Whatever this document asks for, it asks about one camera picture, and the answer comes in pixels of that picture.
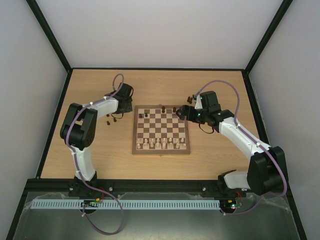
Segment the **chessboard square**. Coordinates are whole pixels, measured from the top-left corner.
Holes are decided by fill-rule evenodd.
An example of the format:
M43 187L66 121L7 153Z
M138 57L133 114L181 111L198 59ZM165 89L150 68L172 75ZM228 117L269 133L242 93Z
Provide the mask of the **chessboard square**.
M179 132L179 138L184 138L184 141L186 141L186 133L185 132Z

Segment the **wooden table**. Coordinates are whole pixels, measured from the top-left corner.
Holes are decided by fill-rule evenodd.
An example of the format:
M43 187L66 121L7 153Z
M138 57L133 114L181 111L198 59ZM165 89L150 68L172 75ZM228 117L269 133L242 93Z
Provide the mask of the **wooden table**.
M204 84L220 79L233 84L240 94L239 121L258 136L242 73L240 71L173 70L73 70L60 116L43 168L42 178L73 178L75 165L71 152L59 132L71 103L86 104L112 91L116 74L123 73L125 83L133 86L135 105L177 105L187 103ZM226 84L213 83L206 91L217 93L221 109L234 112L237 98ZM100 179L141 180L214 180L229 170L247 170L249 162L220 133L206 134L189 122L190 155L132 155L134 113L113 122L102 117L96 125L92 146L93 166ZM203 126L205 131L211 128Z

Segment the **robotic arm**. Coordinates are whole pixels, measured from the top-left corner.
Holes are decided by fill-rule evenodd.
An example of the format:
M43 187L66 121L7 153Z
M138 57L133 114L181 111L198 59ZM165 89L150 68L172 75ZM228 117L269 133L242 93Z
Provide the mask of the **robotic arm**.
M85 181L90 182L94 176L97 177L91 158L91 144L95 138L97 120L107 114L131 112L132 95L133 88L123 83L122 88L114 97L86 108L79 119L77 119L77 121L82 121L82 124L75 124L73 126L69 135L69 144L72 145L75 152L71 151L71 154L73 160L75 160L76 155L79 170ZM69 106L60 130L60 137L64 139L65 143L70 125L83 107L77 103L72 103ZM81 179L79 171L76 171L75 177Z
M256 138L240 123L236 125L235 115L229 110L221 110L217 95L214 91L200 93L193 96L196 101L195 107L183 105L176 112L181 120L193 123L207 123L212 130L226 136L249 160L248 171L232 170L221 174L218 179L223 188L248 189L257 195L270 192L283 186L283 180L275 165L260 147L264 147L276 160L281 168L285 180L288 181L287 167L284 151L280 147L271 147Z

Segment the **purple cable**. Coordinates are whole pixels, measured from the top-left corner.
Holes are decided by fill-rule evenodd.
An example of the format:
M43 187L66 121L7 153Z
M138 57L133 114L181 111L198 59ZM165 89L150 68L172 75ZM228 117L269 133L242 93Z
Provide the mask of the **purple cable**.
M116 80L116 78L117 78L118 76L121 76L121 77L122 77L122 81L121 81L118 89L117 89L114 93L112 93L110 96L107 96L106 98L101 98L101 99L99 99L99 100L97 100L97 101L94 101L94 102L91 102L91 103L85 105L85 106L77 113L77 115L76 115L75 118L73 119L73 121L72 121L72 123L71 123L71 125L70 125L70 127L69 127L69 130L68 130L68 132L67 132L67 134L66 134L66 138L65 138L65 143L66 143L66 145L67 145L67 146L72 150L72 152L74 153L75 168L76 168L76 170L78 171L79 176L80 176L83 184L84 184L85 186L87 186L88 188L92 189L92 190L95 190L95 191L98 191L98 192L101 192L101 193L104 193L104 194L108 195L109 197L111 197L112 199L114 199L114 200L117 202L117 204L119 205L119 207L120 207L120 209L121 209L121 214L122 214L121 224L120 224L119 228L118 228L116 231L114 231L114 232L105 232L105 231L102 231L102 230L100 230L99 228L97 228L97 227L92 223L92 221L88 218L88 216L87 216L86 213L85 213L85 209L86 209L87 204L84 205L84 207L83 207L83 209L82 209L83 216L88 220L88 222L89 222L90 225L93 227L93 229L96 230L96 231L97 231L98 233L100 233L100 234L108 235L108 236L119 233L119 232L122 230L122 228L124 227L124 223L125 223L125 212L124 212L124 209L123 209L120 201L119 201L115 196L113 196L112 194L110 194L110 193L107 192L107 191L104 191L104 190L99 189L99 188L95 188L95 187L90 186L89 184L86 183L86 180L85 180L84 176L82 175L82 173L81 173L81 171L80 171L80 168L79 168L76 150L69 144L69 137L70 137L70 133L71 133L72 128L74 127L77 119L79 118L79 116L81 115L81 113L82 113L84 110L86 110L86 109L87 109L88 107L90 107L90 106L93 106L93 105L95 105L95 104L99 104L99 103L102 103L102 102L104 102L104 101L109 100L109 99L112 98L114 95L116 95L117 92L119 92L119 90L121 89L122 85L124 84L125 77L124 77L124 75L121 74L121 73L117 74L117 75L114 77L113 82L112 82L112 88L113 88L114 90L115 90L115 80Z
M210 82L208 82L206 85L204 85L195 95L195 97L197 97L202 91L203 89L205 89L208 85L212 84L212 83L216 83L216 82L219 82L219 83L224 83L224 84L227 84L229 85L235 92L236 94L236 98L237 98L237 104L236 104L236 108L235 108L235 112L234 112L234 124L238 127L238 129L244 134L246 135L254 144L257 144L258 142L250 136L249 133L247 133L241 126L240 124L237 122L237 115L238 115L238 110L239 110L239 107L240 107L240 96L239 96L239 93L237 91L237 89L229 82L227 81L224 81L224 80L212 80ZM271 159L272 163L274 164L275 168L278 170L280 176L281 176L281 179L282 179L282 182L283 182L283 192L280 193L280 194L276 194L274 192L270 192L272 195L274 196L277 196L277 197L282 197L284 195L286 195L286 192L287 192L287 189L288 189L288 186L287 186L287 181L286 181L286 178L283 174L283 172L281 171L278 163L276 162L276 160L274 159L274 157L268 152L267 149L265 149L261 144L257 145L259 148L261 148L267 155L268 157ZM263 198L263 195L260 196L259 200L256 202L256 204L251 207L250 209L246 210L246 211L243 211L243 212L236 212L236 213L225 213L222 209L220 210L224 215L241 215L241 214L246 214L246 213L249 213L251 212L253 209L255 209L258 204L260 203L260 201L262 200Z

